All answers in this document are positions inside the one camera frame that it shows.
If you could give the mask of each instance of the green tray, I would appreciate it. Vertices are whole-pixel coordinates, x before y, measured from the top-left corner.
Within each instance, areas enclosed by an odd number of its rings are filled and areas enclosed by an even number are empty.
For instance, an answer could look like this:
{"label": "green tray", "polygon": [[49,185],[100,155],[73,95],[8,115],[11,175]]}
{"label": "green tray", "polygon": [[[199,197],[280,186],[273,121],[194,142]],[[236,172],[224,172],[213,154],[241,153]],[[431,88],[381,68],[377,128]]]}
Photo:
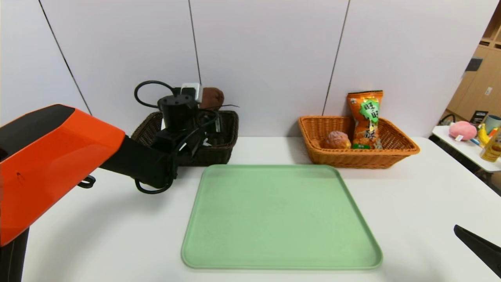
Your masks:
{"label": "green tray", "polygon": [[371,269],[382,253],[330,166],[215,165],[181,251],[193,268]]}

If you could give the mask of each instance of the mug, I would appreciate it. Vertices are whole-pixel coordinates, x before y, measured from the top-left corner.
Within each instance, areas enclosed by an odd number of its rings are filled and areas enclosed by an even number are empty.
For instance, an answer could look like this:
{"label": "mug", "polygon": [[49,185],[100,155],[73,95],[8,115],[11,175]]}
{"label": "mug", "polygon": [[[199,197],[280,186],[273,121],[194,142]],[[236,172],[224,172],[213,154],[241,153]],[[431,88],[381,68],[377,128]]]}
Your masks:
{"label": "mug", "polygon": [[494,128],[498,128],[501,125],[501,117],[490,114],[485,119],[485,131],[489,134]]}

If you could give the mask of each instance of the pink plush toy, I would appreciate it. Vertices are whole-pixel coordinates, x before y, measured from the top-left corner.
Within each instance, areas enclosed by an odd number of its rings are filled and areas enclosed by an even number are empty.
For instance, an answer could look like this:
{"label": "pink plush toy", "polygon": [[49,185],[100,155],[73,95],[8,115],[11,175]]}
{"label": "pink plush toy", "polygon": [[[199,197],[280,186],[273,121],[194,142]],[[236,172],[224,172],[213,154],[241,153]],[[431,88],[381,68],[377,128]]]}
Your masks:
{"label": "pink plush toy", "polygon": [[476,136],[476,128],[467,121],[458,121],[449,127],[449,134],[454,138],[462,135],[461,140],[466,141]]}

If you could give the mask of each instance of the orange wicker basket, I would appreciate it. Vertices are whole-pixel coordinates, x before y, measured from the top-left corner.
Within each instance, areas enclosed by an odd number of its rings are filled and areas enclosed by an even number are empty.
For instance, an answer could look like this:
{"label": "orange wicker basket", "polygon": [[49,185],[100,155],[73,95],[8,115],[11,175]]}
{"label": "orange wicker basket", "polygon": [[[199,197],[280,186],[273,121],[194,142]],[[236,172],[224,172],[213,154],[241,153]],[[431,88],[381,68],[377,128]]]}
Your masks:
{"label": "orange wicker basket", "polygon": [[320,144],[332,131],[342,131],[353,140],[355,122],[350,116],[302,116],[299,126],[315,164],[339,168],[386,169],[404,158],[419,153],[419,147],[391,122],[379,118],[383,150],[323,149]]}

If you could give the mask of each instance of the dark brown wicker basket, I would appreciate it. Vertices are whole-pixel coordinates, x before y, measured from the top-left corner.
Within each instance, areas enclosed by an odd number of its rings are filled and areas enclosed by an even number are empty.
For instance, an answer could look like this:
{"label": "dark brown wicker basket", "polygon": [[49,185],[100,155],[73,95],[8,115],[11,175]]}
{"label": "dark brown wicker basket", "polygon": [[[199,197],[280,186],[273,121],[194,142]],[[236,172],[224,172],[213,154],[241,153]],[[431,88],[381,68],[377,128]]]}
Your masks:
{"label": "dark brown wicker basket", "polygon": [[[221,119],[221,133],[208,136],[208,143],[212,146],[198,150],[195,160],[191,163],[180,161],[180,166],[205,167],[210,165],[227,164],[231,151],[238,137],[238,115],[234,111],[219,111]],[[134,131],[131,138],[145,146],[151,146],[155,135],[162,126],[162,113],[151,113]]]}

